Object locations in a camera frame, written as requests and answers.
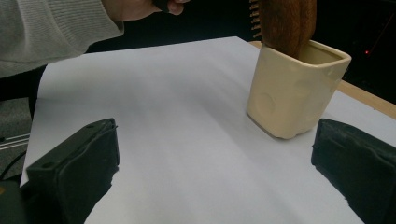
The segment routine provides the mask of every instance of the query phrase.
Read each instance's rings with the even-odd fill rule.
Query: brush bristles
[[[257,30],[259,31],[257,34],[253,36],[253,38],[261,37],[262,32],[260,32],[261,27],[260,27],[260,18],[259,18],[259,0],[249,0],[250,3],[250,17],[252,18],[251,24],[253,25],[251,27],[251,30]]]

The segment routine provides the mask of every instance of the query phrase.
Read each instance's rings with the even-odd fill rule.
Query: table
[[[247,116],[258,54],[227,37],[51,64],[25,167],[114,118],[120,170],[87,223],[362,223],[310,163],[316,128],[280,140]],[[340,91],[323,117],[396,146],[395,119]]]

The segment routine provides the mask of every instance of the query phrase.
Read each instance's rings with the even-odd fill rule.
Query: ceramic cup
[[[350,61],[348,54],[312,40],[299,60],[263,45],[247,113],[275,137],[289,139],[312,129]]]

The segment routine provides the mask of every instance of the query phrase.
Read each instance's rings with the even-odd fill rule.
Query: brush handle
[[[168,0],[152,0],[152,3],[154,3],[154,5],[162,12],[169,12]]]
[[[315,32],[316,0],[259,0],[262,42],[293,58]]]

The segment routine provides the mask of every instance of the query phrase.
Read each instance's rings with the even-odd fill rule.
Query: sweater cuff
[[[123,25],[107,16],[101,0],[50,0],[49,8],[62,36],[78,51],[123,34]]]

